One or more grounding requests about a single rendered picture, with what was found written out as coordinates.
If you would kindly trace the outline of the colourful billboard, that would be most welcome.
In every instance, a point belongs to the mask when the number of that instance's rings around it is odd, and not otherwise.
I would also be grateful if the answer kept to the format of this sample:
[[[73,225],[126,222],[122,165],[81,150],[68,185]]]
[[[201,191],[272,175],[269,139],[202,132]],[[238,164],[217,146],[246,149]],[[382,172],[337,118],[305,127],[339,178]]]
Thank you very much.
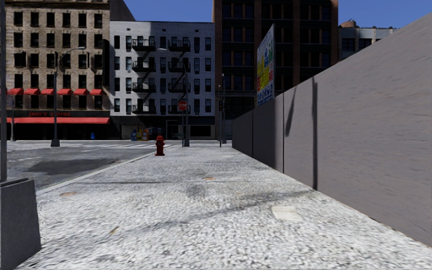
[[[257,106],[275,97],[275,25],[272,24],[257,49]]]

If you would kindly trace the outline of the white brick building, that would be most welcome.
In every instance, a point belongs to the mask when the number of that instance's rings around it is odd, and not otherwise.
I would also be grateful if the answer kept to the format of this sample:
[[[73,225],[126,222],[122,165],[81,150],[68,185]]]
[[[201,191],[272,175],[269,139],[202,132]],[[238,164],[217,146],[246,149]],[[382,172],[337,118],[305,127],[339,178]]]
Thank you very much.
[[[113,21],[110,119],[119,138],[215,139],[215,26],[211,22]]]

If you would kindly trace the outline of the dark brown brick building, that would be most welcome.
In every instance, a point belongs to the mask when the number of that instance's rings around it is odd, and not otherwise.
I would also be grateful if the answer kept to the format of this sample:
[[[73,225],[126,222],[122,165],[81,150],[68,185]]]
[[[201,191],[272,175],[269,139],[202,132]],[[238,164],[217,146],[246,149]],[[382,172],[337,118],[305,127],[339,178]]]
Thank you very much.
[[[338,61],[339,0],[213,0],[217,100],[224,133],[257,105],[257,50],[272,30],[277,95]]]

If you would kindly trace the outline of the tan brick building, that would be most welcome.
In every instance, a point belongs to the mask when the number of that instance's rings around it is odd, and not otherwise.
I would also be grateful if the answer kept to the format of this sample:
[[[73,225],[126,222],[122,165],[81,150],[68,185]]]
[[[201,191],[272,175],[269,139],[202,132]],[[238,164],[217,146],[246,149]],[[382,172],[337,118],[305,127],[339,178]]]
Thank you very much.
[[[124,0],[4,0],[7,137],[51,140],[58,55],[57,138],[117,137],[110,119],[110,24],[133,21]]]

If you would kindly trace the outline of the grey street lamp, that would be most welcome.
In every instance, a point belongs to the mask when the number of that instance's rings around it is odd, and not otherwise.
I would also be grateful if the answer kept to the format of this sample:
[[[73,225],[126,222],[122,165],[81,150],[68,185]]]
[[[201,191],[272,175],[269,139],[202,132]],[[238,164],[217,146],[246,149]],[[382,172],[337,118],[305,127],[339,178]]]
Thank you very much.
[[[60,147],[60,140],[57,138],[57,76],[58,76],[58,69],[60,61],[63,60],[63,58],[68,55],[69,53],[80,50],[85,50],[86,47],[77,47],[72,48],[66,52],[64,52],[61,56],[59,56],[58,52],[55,52],[55,56],[57,58],[55,59],[55,72],[54,72],[54,88],[53,88],[53,97],[54,97],[54,104],[53,104],[53,126],[54,126],[54,135],[53,139],[51,140],[51,147]]]

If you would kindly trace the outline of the grey concrete building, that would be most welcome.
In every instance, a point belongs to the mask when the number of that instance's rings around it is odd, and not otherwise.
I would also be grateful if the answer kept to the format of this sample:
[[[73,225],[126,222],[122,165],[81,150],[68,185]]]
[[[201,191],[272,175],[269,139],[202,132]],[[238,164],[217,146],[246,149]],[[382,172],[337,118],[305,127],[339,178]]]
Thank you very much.
[[[356,52],[376,43],[394,33],[397,28],[360,27],[350,19],[338,26],[339,30],[339,61],[348,58]]]

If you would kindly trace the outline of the grey pole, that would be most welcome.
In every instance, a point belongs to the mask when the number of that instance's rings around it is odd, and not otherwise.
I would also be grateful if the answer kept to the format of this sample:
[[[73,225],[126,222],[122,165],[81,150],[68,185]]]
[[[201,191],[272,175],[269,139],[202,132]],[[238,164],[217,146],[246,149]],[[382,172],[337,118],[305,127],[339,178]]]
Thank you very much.
[[[7,181],[6,11],[0,0],[0,183]]]

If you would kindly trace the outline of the sign on a post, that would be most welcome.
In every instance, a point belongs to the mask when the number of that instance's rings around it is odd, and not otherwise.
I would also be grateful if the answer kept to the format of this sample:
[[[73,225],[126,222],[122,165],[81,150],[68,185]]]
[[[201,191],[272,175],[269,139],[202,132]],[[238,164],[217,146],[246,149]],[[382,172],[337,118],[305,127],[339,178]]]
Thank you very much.
[[[185,135],[185,116],[187,113],[187,109],[188,109],[188,104],[185,100],[181,100],[178,102],[178,110],[181,111],[182,113],[182,146],[185,146],[185,139],[186,139],[186,135]]]

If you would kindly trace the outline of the grey hoarding wall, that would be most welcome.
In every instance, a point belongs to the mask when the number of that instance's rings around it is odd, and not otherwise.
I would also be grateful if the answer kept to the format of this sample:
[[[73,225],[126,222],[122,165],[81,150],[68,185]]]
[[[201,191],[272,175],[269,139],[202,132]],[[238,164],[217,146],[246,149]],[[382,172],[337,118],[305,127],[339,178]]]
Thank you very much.
[[[232,147],[432,247],[432,12],[235,119]]]

